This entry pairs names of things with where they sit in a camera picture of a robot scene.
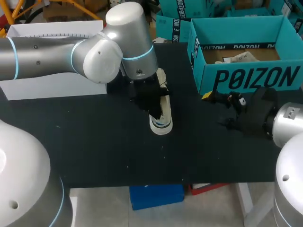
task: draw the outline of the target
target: robotic arm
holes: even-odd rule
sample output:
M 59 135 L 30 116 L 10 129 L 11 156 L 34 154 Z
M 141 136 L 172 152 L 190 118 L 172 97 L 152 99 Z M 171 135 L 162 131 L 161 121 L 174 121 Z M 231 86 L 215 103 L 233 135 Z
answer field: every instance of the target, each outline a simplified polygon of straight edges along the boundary
M 249 103 L 237 92 L 211 91 L 202 98 L 233 107 L 236 118 L 220 120 L 246 136 L 273 140 L 282 148 L 276 163 L 274 214 L 279 227 L 303 226 L 303 104 L 277 107 L 277 93 L 260 87 Z
M 169 91 L 143 8 L 135 2 L 117 5 L 106 21 L 102 32 L 87 39 L 0 39 L 0 80 L 75 72 L 106 84 L 121 69 L 130 98 L 149 112 L 151 129 L 170 132 Z M 70 198 L 43 145 L 0 120 L 0 227 L 70 227 L 71 220 Z
M 75 72 L 106 84 L 119 70 L 128 78 L 130 98 L 154 121 L 163 115 L 160 100 L 167 96 L 160 87 L 158 63 L 143 8 L 135 2 L 108 11 L 107 27 L 91 38 L 0 39 L 0 80 L 41 77 Z

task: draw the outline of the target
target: floor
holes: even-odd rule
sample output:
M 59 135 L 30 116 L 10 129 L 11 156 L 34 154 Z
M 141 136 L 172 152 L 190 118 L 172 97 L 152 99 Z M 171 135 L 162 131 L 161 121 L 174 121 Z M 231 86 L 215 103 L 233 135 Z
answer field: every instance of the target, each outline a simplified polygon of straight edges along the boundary
M 271 183 L 250 183 L 253 202 Z M 72 189 L 74 227 L 243 227 L 233 184 L 200 195 L 186 194 L 181 203 L 133 211 L 128 187 Z M 276 227 L 270 212 L 258 227 Z

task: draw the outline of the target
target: box flap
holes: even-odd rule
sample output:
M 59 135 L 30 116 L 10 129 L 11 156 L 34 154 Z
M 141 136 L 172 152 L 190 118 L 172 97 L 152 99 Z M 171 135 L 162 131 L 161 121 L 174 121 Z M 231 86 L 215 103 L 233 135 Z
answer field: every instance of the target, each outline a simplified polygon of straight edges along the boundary
M 196 83 L 196 87 L 200 90 L 204 66 L 206 65 L 200 42 L 195 32 L 194 24 L 191 22 L 188 37 L 187 53 L 190 59 L 191 68 Z
M 283 16 L 192 19 L 202 46 L 274 43 L 282 20 Z
M 276 50 L 282 60 L 303 59 L 303 41 L 286 17 L 276 41 Z

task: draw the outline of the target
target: white sneaker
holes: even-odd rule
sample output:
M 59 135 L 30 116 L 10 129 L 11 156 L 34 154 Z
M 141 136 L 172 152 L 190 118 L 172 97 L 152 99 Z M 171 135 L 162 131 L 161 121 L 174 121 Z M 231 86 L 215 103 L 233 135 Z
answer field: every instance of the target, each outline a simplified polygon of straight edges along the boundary
M 166 75 L 163 69 L 158 68 L 157 76 L 160 87 L 166 87 Z M 150 116 L 151 130 L 158 135 L 168 134 L 172 130 L 172 118 L 171 108 L 169 102 L 169 96 L 162 96 L 160 98 L 160 104 L 162 109 L 162 115 L 160 119 L 155 119 Z

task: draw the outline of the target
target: cardboard box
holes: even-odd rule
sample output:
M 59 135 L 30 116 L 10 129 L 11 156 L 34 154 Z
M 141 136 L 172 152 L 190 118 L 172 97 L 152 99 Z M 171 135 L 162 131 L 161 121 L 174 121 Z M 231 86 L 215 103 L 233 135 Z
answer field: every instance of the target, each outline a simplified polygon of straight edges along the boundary
M 81 6 L 84 6 L 84 0 L 75 0 L 75 2 Z M 67 2 L 62 2 L 62 4 L 59 4 L 58 2 L 51 2 L 48 7 L 43 8 L 43 17 L 47 21 L 52 17 L 74 18 L 82 17 L 83 15 L 83 11 Z
M 299 9 L 301 15 L 303 15 L 303 1 L 302 0 L 292 0 L 295 6 Z
M 190 22 L 180 19 L 164 17 L 162 11 L 156 17 L 157 37 L 172 40 L 173 42 L 187 42 Z
M 234 4 L 235 9 L 250 9 L 252 8 L 253 0 L 237 0 Z
M 232 7 L 232 0 L 214 0 L 214 16 L 221 17 L 227 9 Z
M 214 64 L 247 50 L 260 61 Z M 303 42 L 284 16 L 192 19 L 187 53 L 201 95 L 296 90 L 303 82 Z
M 184 20 L 214 16 L 213 0 L 160 0 L 160 4 L 165 17 Z
M 303 16 L 299 16 L 295 13 L 291 13 L 288 17 L 290 23 L 294 26 L 295 31 L 299 35 L 303 35 Z
M 84 0 L 85 8 L 90 12 L 97 13 L 101 9 L 105 9 L 108 6 L 107 0 Z
M 227 17 L 257 17 L 257 16 L 270 16 L 269 11 L 265 7 L 254 9 L 239 9 L 235 10 L 234 7 L 226 12 Z
M 271 15 L 289 16 L 293 10 L 293 0 L 271 0 L 268 11 Z

